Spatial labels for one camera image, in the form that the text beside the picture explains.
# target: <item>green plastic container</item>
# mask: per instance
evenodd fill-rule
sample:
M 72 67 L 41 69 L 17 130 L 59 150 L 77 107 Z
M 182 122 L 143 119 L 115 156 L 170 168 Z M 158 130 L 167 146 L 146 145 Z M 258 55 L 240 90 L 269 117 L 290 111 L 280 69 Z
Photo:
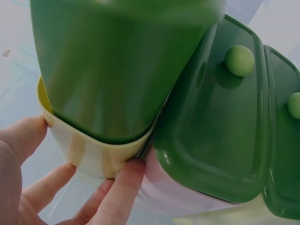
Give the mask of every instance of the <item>green plastic container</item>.
M 255 56 L 245 77 L 224 65 L 228 49 Z M 207 32 L 174 86 L 154 133 L 164 170 L 180 184 L 232 203 L 262 190 L 268 164 L 270 114 L 263 45 L 226 16 Z
M 245 77 L 224 65 L 235 45 L 255 57 Z M 206 31 L 169 96 L 154 132 L 157 159 L 188 188 L 231 203 L 262 193 L 274 215 L 300 220 L 300 120 L 286 106 L 295 92 L 297 68 L 226 15 Z
M 278 217 L 300 220 L 300 120 L 288 112 L 291 94 L 300 92 L 300 73 L 283 55 L 265 46 L 271 93 L 271 155 L 263 198 Z
M 53 113 L 109 144 L 151 126 L 225 0 L 31 0 Z

